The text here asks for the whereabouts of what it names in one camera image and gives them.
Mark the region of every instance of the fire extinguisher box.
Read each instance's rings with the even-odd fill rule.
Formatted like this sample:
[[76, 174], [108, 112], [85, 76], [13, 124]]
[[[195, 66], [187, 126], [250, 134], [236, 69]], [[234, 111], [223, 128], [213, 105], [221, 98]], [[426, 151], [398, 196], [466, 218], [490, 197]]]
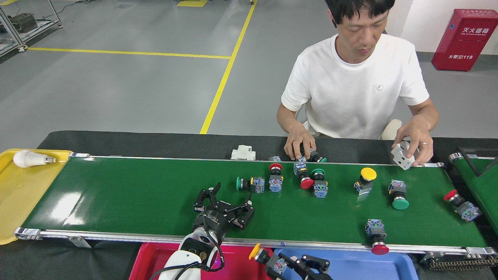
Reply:
[[498, 13], [455, 9], [432, 58], [437, 70], [469, 71], [498, 24]]

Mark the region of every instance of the epoxy floor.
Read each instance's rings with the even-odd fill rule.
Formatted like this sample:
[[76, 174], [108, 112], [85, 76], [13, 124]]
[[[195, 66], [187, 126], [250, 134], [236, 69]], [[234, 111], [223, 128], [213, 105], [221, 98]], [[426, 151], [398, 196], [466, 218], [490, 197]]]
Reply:
[[[336, 33], [324, 1], [178, 3], [68, 6], [62, 29], [0, 60], [0, 151], [60, 130], [286, 135], [275, 115], [294, 61]], [[437, 71], [431, 58], [419, 53], [441, 114], [432, 135], [498, 138], [498, 56], [470, 72]], [[400, 101], [392, 117], [406, 122], [410, 111]]]

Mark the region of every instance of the green conveyor belt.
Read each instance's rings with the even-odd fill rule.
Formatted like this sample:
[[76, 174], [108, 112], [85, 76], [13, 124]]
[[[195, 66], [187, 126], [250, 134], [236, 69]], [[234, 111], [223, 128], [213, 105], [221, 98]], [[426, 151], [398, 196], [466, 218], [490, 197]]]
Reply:
[[[267, 161], [71, 158], [24, 228], [46, 230], [187, 235], [197, 215], [193, 202], [202, 188], [221, 182], [217, 198], [239, 204], [246, 191], [235, 188], [238, 176], [269, 177]], [[367, 165], [308, 163], [325, 170], [326, 198], [299, 188], [290, 162], [283, 163], [283, 191], [253, 194], [254, 218], [246, 230], [227, 237], [368, 244], [367, 219], [382, 219], [388, 244], [485, 247], [475, 224], [466, 223], [443, 196], [453, 186], [444, 170], [370, 165], [377, 172], [373, 190], [357, 202], [353, 189]], [[407, 184], [406, 210], [391, 205], [391, 179]]]
[[[492, 161], [482, 158], [471, 158], [470, 160], [477, 170], [481, 171]], [[465, 159], [456, 159], [453, 164], [478, 203], [477, 206], [486, 215], [498, 234], [498, 165], [492, 166], [481, 177], [477, 177]]]

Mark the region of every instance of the white wall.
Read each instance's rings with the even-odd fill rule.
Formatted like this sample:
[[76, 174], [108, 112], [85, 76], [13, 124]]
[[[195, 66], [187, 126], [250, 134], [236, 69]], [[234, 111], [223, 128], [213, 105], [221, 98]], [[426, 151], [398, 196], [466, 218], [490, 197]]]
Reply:
[[[397, 0], [386, 31], [412, 42], [417, 51], [435, 52], [456, 8], [498, 11], [498, 0]], [[498, 55], [498, 28], [482, 54]]]

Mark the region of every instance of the white light bulb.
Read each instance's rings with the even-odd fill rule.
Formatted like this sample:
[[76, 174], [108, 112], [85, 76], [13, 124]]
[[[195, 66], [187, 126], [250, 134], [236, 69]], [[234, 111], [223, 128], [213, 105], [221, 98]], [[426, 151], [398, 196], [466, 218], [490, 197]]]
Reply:
[[30, 167], [34, 165], [45, 165], [47, 163], [55, 163], [55, 158], [32, 152], [30, 150], [20, 150], [14, 155], [14, 163], [19, 167]]

